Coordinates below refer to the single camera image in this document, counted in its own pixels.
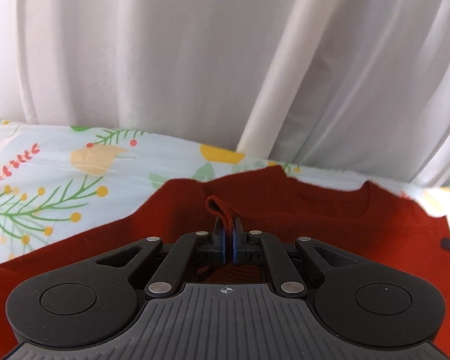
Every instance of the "white curtain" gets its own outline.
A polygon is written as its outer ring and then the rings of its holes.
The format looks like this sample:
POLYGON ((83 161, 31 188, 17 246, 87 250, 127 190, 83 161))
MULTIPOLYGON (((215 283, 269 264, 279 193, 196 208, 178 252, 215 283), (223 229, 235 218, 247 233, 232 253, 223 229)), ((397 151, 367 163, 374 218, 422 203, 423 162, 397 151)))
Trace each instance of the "white curtain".
POLYGON ((450 0, 0 0, 0 116, 450 184, 450 0))

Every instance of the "ribbed rubber surface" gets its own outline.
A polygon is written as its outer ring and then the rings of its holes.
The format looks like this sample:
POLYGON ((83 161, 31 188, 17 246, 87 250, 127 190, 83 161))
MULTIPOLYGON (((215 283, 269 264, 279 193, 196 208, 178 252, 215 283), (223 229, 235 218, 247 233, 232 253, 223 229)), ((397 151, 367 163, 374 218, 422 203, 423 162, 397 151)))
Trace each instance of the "ribbed rubber surface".
POLYGON ((129 330, 96 347, 54 351, 23 344, 8 359, 447 359, 430 344, 398 351, 354 346, 326 331, 302 300, 281 298, 265 284, 228 287, 231 292, 187 284, 173 298, 151 300, 129 330))

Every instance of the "crosshair marking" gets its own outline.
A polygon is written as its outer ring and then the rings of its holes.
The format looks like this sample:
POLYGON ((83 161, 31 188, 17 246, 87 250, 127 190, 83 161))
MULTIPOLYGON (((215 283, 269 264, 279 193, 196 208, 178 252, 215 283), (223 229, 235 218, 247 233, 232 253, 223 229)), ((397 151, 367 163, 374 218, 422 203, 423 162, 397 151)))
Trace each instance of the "crosshair marking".
POLYGON ((234 289, 231 289, 230 287, 223 287, 221 290, 224 294, 230 294, 232 291, 235 291, 234 289))

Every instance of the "bed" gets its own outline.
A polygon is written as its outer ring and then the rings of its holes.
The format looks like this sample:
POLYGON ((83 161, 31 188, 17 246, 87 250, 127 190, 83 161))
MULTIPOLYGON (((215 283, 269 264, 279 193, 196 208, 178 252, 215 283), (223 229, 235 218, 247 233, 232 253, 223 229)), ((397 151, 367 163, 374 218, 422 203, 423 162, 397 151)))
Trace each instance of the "bed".
MULTIPOLYGON (((209 181, 276 165, 139 130, 32 126, 0 119, 0 263, 132 214, 167 180, 209 181)), ((450 227, 450 187, 278 163, 300 181, 350 191, 371 180, 450 227)))

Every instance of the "red knit fabric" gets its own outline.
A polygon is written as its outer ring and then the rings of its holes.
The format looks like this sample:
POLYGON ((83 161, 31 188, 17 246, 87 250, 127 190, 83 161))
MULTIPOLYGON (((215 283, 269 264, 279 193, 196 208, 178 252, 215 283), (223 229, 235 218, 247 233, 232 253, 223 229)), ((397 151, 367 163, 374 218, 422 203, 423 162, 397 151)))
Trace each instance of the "red knit fabric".
MULTIPOLYGON (((353 192, 326 190, 287 178, 276 166, 208 183, 169 181, 127 218, 0 264, 0 358, 17 344, 5 301, 20 282, 147 236, 170 243, 211 230, 216 215, 229 226, 238 215, 246 231, 267 231, 282 242, 310 236, 432 282, 447 307, 435 345, 450 357, 450 253, 440 248, 440 239, 450 237, 446 219, 369 182, 353 192)), ((253 282, 257 270, 229 266, 208 279, 223 280, 253 282)))

